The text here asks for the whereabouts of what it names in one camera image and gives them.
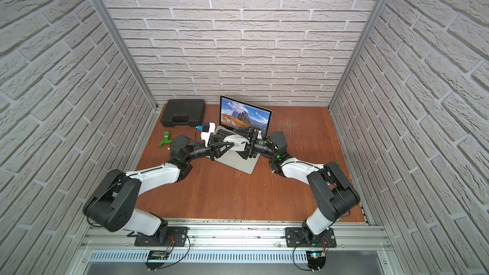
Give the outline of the silver laptop with mountain wallpaper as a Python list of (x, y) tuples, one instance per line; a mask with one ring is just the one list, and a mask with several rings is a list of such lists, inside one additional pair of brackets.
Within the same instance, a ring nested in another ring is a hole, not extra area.
[[(215, 131), (220, 142), (232, 134), (247, 138), (249, 127), (262, 131), (262, 139), (267, 135), (273, 112), (270, 109), (238, 101), (225, 96), (220, 97), (220, 120)], [(246, 151), (229, 150), (216, 161), (237, 169), (246, 174), (252, 174), (258, 163), (259, 155), (254, 153), (252, 158), (246, 156)]]

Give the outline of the white wireless mouse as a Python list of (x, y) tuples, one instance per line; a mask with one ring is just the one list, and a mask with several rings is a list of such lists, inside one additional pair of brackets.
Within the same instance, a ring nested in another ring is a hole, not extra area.
[(243, 152), (247, 149), (247, 146), (249, 145), (249, 141), (247, 138), (237, 135), (237, 134), (232, 134), (230, 136), (227, 136), (223, 139), (223, 142), (226, 143), (233, 143), (234, 145), (231, 147), (231, 151), (236, 151), (236, 152)]

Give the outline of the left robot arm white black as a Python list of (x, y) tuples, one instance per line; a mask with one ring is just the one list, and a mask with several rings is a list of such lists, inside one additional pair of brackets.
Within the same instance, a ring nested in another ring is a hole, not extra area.
[(87, 221), (110, 232), (128, 230), (145, 236), (165, 236), (167, 221), (138, 210), (138, 197), (154, 188), (184, 180), (192, 170), (193, 160), (206, 157), (214, 160), (236, 146), (214, 139), (211, 137), (205, 145), (187, 136), (178, 136), (172, 141), (170, 159), (164, 164), (142, 171), (111, 170), (83, 208)]

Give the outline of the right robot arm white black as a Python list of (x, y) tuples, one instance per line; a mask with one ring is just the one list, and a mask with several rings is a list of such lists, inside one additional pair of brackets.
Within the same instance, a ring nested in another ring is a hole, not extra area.
[(317, 209), (302, 224), (304, 238), (310, 243), (360, 204), (359, 193), (337, 163), (311, 164), (291, 156), (286, 137), (280, 131), (268, 137), (262, 137), (255, 127), (244, 132), (248, 140), (246, 156), (262, 155), (269, 159), (273, 173), (310, 186)]

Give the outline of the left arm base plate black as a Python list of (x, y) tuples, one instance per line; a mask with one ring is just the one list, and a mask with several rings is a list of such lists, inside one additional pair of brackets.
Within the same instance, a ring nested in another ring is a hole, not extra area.
[(189, 228), (183, 226), (165, 226), (156, 231), (152, 236), (141, 233), (136, 235), (135, 246), (140, 247), (176, 247), (183, 248), (187, 244), (187, 233)]

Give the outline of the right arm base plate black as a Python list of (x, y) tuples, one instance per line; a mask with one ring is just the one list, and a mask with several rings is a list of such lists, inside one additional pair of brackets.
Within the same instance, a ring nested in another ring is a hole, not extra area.
[(285, 240), (288, 248), (336, 248), (336, 237), (333, 229), (326, 229), (318, 235), (314, 235), (304, 227), (286, 227)]

